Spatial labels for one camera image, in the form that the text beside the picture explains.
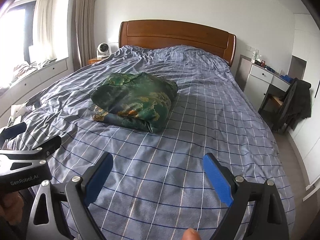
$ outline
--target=bed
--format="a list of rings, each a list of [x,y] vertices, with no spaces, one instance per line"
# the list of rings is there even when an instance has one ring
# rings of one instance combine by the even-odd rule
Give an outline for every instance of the bed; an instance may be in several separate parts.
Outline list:
[[[60,135],[62,146],[48,161],[52,183],[83,174],[111,152],[113,170],[89,206],[107,239],[181,239],[190,227],[209,239],[227,207],[203,172],[207,152],[248,181],[274,180],[292,229],[294,199],[275,139],[229,70],[235,35],[193,23],[129,21],[121,24],[119,47],[31,98],[34,109],[23,116],[27,131],[9,146],[29,149]],[[165,129],[154,134],[92,121],[90,95],[112,72],[147,72],[177,82]],[[236,239],[252,208],[249,203]],[[64,211],[78,237],[67,204]]]

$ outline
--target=white fan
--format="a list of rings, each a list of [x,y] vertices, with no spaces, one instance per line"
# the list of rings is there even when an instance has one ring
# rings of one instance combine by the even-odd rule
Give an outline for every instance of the white fan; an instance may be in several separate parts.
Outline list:
[[[109,45],[106,43],[100,43],[97,47],[97,58],[104,58],[110,55]]]

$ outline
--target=human hand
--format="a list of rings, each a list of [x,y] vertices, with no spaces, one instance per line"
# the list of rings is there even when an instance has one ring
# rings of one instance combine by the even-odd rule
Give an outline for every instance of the human hand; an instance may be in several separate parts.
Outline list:
[[[189,228],[184,231],[181,240],[201,240],[201,237],[199,236],[197,231],[195,231],[193,228]]]
[[[19,192],[13,192],[0,197],[0,216],[4,217],[10,225],[21,222],[23,199]]]

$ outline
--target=window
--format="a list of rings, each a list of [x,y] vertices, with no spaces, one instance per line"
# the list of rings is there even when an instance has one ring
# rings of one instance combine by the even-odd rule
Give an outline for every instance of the window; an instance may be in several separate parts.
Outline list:
[[[0,87],[12,79],[13,68],[30,62],[29,46],[33,44],[32,24],[36,1],[18,5],[0,18]]]

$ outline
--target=baseboard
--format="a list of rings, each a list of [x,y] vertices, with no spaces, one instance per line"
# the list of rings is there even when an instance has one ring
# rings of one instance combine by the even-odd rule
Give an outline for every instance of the baseboard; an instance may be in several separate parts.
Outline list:
[[[304,183],[307,186],[310,185],[310,181],[309,181],[309,178],[308,178],[308,174],[307,174],[307,170],[306,170],[306,167],[304,166],[304,163],[303,163],[303,160],[302,160],[302,157],[301,157],[301,154],[293,140],[293,138],[291,137],[291,134],[290,133],[287,133],[287,138],[291,144],[291,147],[297,157],[297,160],[298,160],[298,163],[300,165],[300,168],[301,168],[301,172],[302,172],[302,176],[303,176],[303,180],[304,180]]]

